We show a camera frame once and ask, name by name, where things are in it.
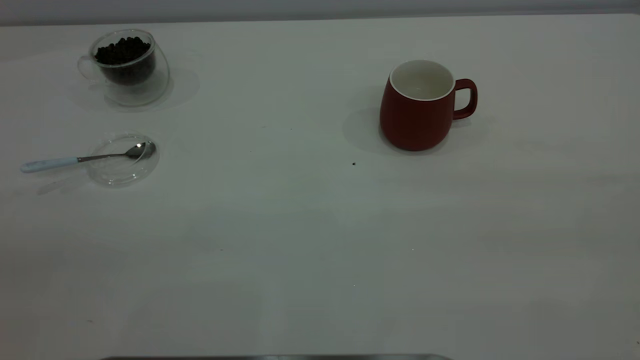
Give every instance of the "mug handle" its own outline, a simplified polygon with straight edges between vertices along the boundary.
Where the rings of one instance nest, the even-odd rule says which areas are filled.
[[[84,55],[78,59],[77,63],[78,71],[85,79],[91,81],[92,83],[100,83],[102,79],[96,75],[93,63],[89,56]]]
[[[453,88],[453,91],[462,89],[471,90],[471,99],[469,99],[469,105],[465,106],[465,108],[453,112],[453,120],[464,119],[465,117],[471,116],[478,105],[478,89],[476,88],[476,83],[469,79],[456,80],[456,86]]]

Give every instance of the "coffee beans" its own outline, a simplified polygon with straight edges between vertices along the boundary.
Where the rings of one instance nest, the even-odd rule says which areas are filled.
[[[121,65],[143,56],[151,48],[141,38],[121,38],[116,44],[98,48],[95,59],[105,65]],[[156,67],[154,54],[123,67],[101,67],[102,73],[118,85],[137,85],[147,80]]]

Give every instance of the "double-walled glass cup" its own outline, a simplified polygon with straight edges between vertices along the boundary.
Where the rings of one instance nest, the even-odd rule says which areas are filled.
[[[150,44],[140,57],[118,65],[100,63],[95,55],[101,47],[120,39],[140,38]],[[78,60],[78,70],[92,83],[103,85],[106,97],[124,106],[141,106],[162,96],[169,83],[169,64],[154,37],[143,30],[120,30],[96,40],[89,53]]]

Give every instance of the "table surface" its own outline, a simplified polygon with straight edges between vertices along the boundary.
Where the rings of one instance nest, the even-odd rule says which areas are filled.
[[[119,28],[166,53],[155,107],[77,73]],[[640,357],[639,37],[622,14],[0,28],[0,357]],[[415,58],[479,105],[407,153],[378,110]],[[19,172],[124,130],[159,144],[138,184]]]

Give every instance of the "metal spoon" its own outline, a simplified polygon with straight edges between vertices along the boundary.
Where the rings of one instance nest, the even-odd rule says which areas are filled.
[[[53,160],[41,160],[26,163],[20,167],[22,172],[38,172],[42,170],[49,170],[50,168],[66,167],[67,165],[73,165],[77,163],[84,163],[86,161],[114,158],[119,156],[126,156],[133,160],[148,158],[156,151],[156,145],[152,142],[137,143],[134,147],[129,149],[123,154],[108,154],[98,156],[87,156],[85,158],[62,158]]]

